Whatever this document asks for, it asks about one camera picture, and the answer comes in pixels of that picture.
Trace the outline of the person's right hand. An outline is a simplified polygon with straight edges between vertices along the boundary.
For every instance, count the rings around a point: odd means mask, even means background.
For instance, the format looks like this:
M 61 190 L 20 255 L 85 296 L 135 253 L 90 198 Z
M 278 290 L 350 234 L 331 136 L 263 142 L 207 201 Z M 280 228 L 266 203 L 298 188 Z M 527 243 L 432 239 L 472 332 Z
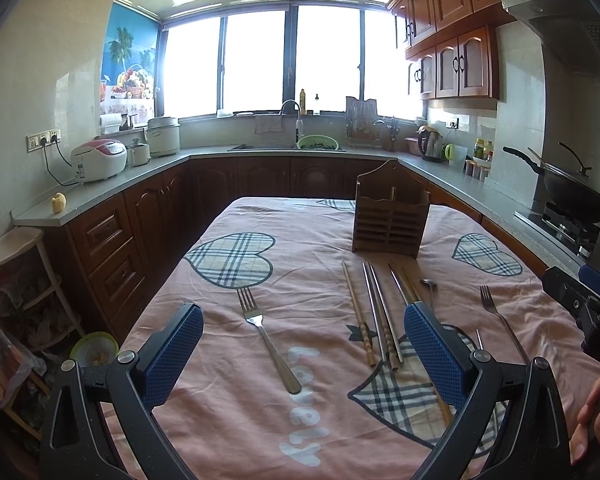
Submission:
M 600 445 L 600 411 L 596 408 L 600 402 L 600 377 L 596 379 L 585 404 L 578 413 L 578 424 L 570 438 L 570 462 L 575 464 L 588 450 L 588 427 L 593 426 L 595 439 Z

